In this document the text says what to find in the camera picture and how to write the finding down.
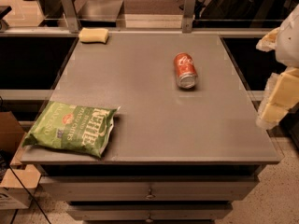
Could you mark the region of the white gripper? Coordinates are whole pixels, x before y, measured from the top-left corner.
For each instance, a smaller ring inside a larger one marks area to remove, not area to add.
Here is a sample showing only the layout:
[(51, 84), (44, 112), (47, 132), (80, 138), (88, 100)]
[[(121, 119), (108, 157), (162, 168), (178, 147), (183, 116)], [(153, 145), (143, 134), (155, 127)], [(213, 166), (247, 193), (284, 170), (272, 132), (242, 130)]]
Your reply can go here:
[(288, 67), (281, 74), (272, 73), (266, 82), (256, 124), (266, 130), (277, 126), (299, 103), (299, 5), (281, 23), (261, 38), (256, 49), (276, 49), (278, 62)]

